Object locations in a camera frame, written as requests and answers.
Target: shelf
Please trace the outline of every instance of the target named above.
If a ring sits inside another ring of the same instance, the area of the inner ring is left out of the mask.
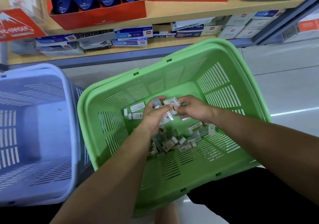
[[[82,58],[82,57],[97,56],[97,55],[103,55],[105,58],[107,58],[109,54],[134,52],[134,51],[156,49],[156,48],[178,46],[178,45],[189,45],[189,44],[193,44],[203,39],[207,39],[211,37],[216,37],[216,35],[193,37],[193,38],[149,38],[147,41],[146,47],[112,47],[110,49],[84,51],[85,55],[67,56],[67,57],[48,57],[44,54],[20,56],[20,55],[12,53],[10,51],[10,45],[8,45],[9,47],[8,47],[7,62],[8,62],[8,65],[16,65],[16,64],[42,62],[42,61],[54,61],[54,60],[60,60],[60,59]]]
[[[272,9],[295,8],[305,0],[247,1],[229,0],[228,2],[159,2],[146,1],[147,17],[119,23],[99,25],[89,28],[66,31],[47,15],[43,26],[49,35],[78,33],[103,29],[134,27],[182,21],[197,18],[217,17],[232,14],[252,13]]]

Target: white tile floor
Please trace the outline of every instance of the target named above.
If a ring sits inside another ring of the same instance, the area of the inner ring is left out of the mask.
[[[261,89],[274,123],[319,136],[319,39],[284,45],[239,49]],[[160,58],[64,69],[82,87],[119,73],[143,68]],[[182,224],[227,223],[187,196],[175,202]],[[154,215],[132,219],[132,224],[154,222]]]

